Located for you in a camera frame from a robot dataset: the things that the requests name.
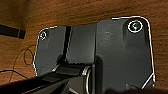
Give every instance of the wooden surface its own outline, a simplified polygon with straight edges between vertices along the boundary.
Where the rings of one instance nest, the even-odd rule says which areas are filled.
[[[12,69],[16,55],[34,45],[41,29],[95,23],[112,17],[143,16],[151,25],[156,83],[168,89],[168,0],[1,0],[0,24],[26,30],[24,40],[0,35],[0,70]],[[19,55],[15,70],[27,77],[35,76],[33,66],[23,63]],[[27,61],[31,62],[30,53]],[[0,74],[0,84],[11,73]],[[23,79],[14,74],[12,81]]]

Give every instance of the wooden table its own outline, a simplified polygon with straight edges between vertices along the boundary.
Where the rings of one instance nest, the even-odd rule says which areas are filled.
[[[17,53],[36,44],[43,28],[89,24],[112,17],[143,16],[151,25],[155,87],[168,89],[168,0],[9,0],[0,3],[0,24],[26,30],[24,40],[0,35],[0,70],[12,69]],[[35,76],[33,66],[24,65],[22,54],[14,69],[27,77]],[[1,73],[0,84],[7,83],[10,75],[10,72]],[[12,77],[12,81],[20,79],[23,78],[17,74]]]

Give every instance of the power cord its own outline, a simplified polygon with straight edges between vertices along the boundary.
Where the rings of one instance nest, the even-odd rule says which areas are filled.
[[[19,53],[18,53],[18,55],[16,56],[16,58],[15,58],[15,61],[14,61],[14,63],[13,63],[13,68],[12,68],[12,74],[11,74],[11,76],[10,76],[10,78],[9,78],[9,82],[11,81],[11,79],[12,79],[12,76],[13,76],[13,72],[16,72],[16,71],[14,71],[14,68],[15,68],[15,64],[16,64],[16,60],[17,60],[17,58],[18,58],[18,56],[23,52],[23,51],[25,51],[24,52],[24,63],[26,64],[26,65],[32,65],[32,63],[30,63],[30,64],[28,64],[27,62],[26,62],[26,60],[25,60],[25,58],[26,58],[26,52],[27,51],[29,51],[30,53],[31,53],[31,55],[32,55],[32,61],[34,60],[34,54],[33,54],[33,52],[29,49],[29,48],[31,48],[32,46],[36,46],[36,45],[30,45],[30,46],[28,46],[26,49],[22,49]]]
[[[14,71],[14,70],[3,70],[3,71],[0,71],[0,73],[2,73],[2,72],[11,72],[11,71],[17,73],[18,75],[22,76],[23,78],[28,79],[26,76],[23,76],[22,74],[20,74],[20,73],[17,72],[17,71]]]

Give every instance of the black cable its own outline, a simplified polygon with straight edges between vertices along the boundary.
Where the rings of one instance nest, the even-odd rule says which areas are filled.
[[[0,71],[0,73],[2,73],[2,72],[11,72],[11,71],[17,73],[18,75],[22,76],[23,78],[28,79],[26,76],[23,76],[22,74],[20,74],[20,73],[17,72],[17,71],[14,71],[14,70],[3,70],[3,71]]]
[[[34,61],[34,54],[33,54],[33,52],[29,49],[29,48],[31,48],[31,47],[33,47],[33,46],[36,46],[36,45],[30,45],[29,47],[26,48],[26,50],[25,50],[25,52],[24,52],[23,60],[24,60],[24,63],[25,63],[26,65],[32,65],[32,63],[33,63],[33,61]],[[26,62],[26,52],[27,52],[27,51],[29,51],[29,52],[31,53],[31,56],[32,56],[32,63],[30,63],[30,64],[28,64],[28,63]]]
[[[15,68],[15,64],[16,64],[16,60],[17,60],[18,56],[19,56],[23,51],[25,51],[25,53],[24,53],[24,63],[25,63],[26,65],[31,65],[31,64],[26,63],[25,55],[26,55],[26,51],[27,51],[27,50],[28,50],[28,51],[31,51],[29,48],[32,47],[32,46],[36,46],[36,45],[30,45],[29,47],[27,47],[26,49],[22,49],[22,50],[18,53],[18,55],[16,56],[15,61],[14,61],[14,63],[13,63],[13,68],[12,68],[12,70],[14,70],[14,68]],[[12,79],[13,72],[14,72],[14,71],[12,71],[12,74],[11,74],[11,76],[10,76],[10,78],[9,78],[9,82],[10,82],[11,79]]]

